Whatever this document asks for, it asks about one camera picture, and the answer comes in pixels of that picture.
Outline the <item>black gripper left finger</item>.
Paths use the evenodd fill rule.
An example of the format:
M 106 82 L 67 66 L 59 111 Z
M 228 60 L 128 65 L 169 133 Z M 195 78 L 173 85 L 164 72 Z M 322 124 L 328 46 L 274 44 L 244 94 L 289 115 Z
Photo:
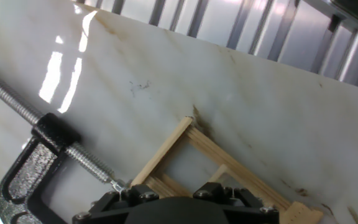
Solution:
M 145 184 L 132 186 L 120 193 L 108 192 L 88 211 L 73 216 L 72 223 L 125 223 L 133 208 L 159 198 L 159 194 Z

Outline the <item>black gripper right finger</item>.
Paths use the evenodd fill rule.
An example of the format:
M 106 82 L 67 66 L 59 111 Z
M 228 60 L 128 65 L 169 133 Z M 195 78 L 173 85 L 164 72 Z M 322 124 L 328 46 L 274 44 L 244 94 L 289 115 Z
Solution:
M 193 193 L 193 198 L 217 205 L 228 223 L 279 224 L 279 211 L 265 206 L 248 189 L 224 187 L 207 182 Z

